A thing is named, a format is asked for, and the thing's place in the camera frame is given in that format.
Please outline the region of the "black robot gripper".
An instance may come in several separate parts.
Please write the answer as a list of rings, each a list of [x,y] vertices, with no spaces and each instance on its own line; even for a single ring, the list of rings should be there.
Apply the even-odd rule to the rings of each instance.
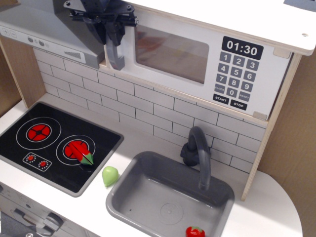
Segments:
[[[106,33],[114,46],[119,46],[125,35],[125,25],[138,25],[134,6],[123,0],[67,0],[63,6],[70,11],[73,20],[84,21],[103,45],[106,44]]]

